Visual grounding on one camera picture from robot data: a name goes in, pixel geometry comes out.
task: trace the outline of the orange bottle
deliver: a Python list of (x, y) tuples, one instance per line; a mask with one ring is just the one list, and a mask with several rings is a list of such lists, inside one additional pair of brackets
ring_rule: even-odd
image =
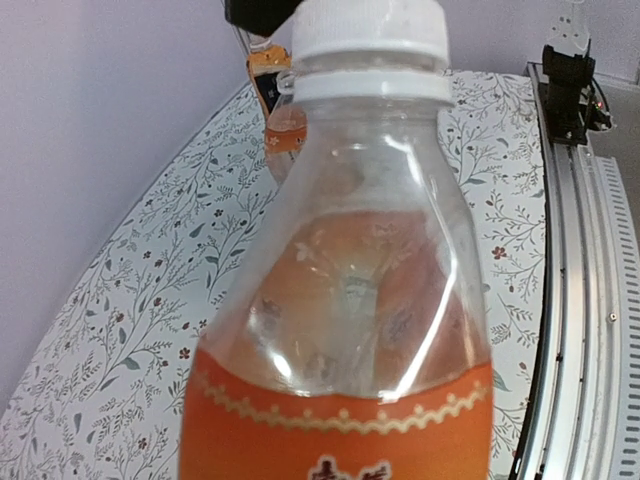
[(249, 34), (247, 72), (258, 95), (265, 118), (269, 118), (280, 96), (277, 77), (291, 67), (291, 57), (284, 47), (273, 45), (270, 38)]
[(293, 103), (294, 80), (295, 74), (291, 70), (278, 74), (280, 97), (267, 119), (264, 134), (267, 167), (279, 185), (287, 178), (307, 138), (307, 116)]
[(308, 0), (295, 20), (308, 137), (200, 340), (180, 478), (486, 480), (493, 370), (437, 140), (442, 9)]

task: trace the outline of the gold trim on label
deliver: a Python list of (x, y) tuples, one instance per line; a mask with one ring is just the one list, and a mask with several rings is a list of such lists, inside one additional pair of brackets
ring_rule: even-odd
[(315, 418), (310, 409), (306, 409), (302, 417), (289, 418), (280, 413), (278, 405), (272, 405), (268, 412), (260, 412), (251, 405), (249, 398), (244, 397), (241, 401), (236, 401), (227, 395), (224, 385), (212, 386), (206, 372), (196, 373), (194, 380), (206, 398), (212, 398), (215, 405), (224, 407), (228, 413), (235, 411), (240, 418), (248, 417), (256, 423), (266, 423), (270, 427), (300, 428), (302, 430), (320, 430), (321, 432), (338, 430), (341, 433), (356, 431), (363, 435), (371, 432), (387, 435), (393, 430), (407, 433), (412, 427), (424, 430), (430, 422), (441, 424), (448, 416), (457, 418), (462, 409), (473, 410), (475, 404), (484, 401), (491, 391), (489, 387), (475, 382), (474, 389), (467, 397), (457, 398), (450, 394), (447, 396), (447, 403), (437, 410), (424, 410), (421, 405), (416, 405), (414, 413), (403, 420), (390, 419), (384, 411), (380, 411), (376, 420), (361, 422), (350, 418), (349, 412), (344, 408), (340, 410), (338, 417), (328, 419)]

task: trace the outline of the white wall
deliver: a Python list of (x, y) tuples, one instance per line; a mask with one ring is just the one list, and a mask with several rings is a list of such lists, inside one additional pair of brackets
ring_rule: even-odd
[(78, 276), (245, 81), (217, 0), (0, 2), (0, 415)]
[[(455, 69), (522, 74), (542, 48), (566, 0), (439, 0), (447, 14)], [(635, 80), (640, 0), (586, 0), (597, 70)], [(291, 25), (276, 35), (290, 45)]]

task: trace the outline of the bottle neck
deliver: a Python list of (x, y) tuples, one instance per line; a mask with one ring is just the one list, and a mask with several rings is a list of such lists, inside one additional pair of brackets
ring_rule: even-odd
[(296, 99), (309, 123), (335, 124), (344, 128), (345, 123), (384, 126), (393, 122), (405, 125), (436, 125), (438, 112), (444, 105), (432, 99), (394, 99), (385, 97), (337, 97), (319, 98), (306, 101)]
[(415, 70), (368, 69), (310, 73), (296, 79), (295, 101), (368, 99), (453, 105), (449, 79)]
[(261, 37), (260, 35), (249, 34), (249, 50), (251, 53), (259, 53), (271, 48), (271, 37)]
[(276, 79), (278, 92), (281, 95), (293, 95), (295, 79), (296, 74), (293, 70), (286, 69), (281, 71)]

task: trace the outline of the floral tablecloth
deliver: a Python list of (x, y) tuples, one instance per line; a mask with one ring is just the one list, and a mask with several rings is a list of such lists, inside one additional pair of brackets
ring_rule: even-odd
[[(526, 78), (453, 73), (440, 141), (474, 214), (494, 347), (492, 480), (511, 469), (542, 313), (545, 192)], [(1, 479), (177, 477), (182, 399), (276, 187), (244, 88), (169, 165), (55, 318), (0, 422)]]

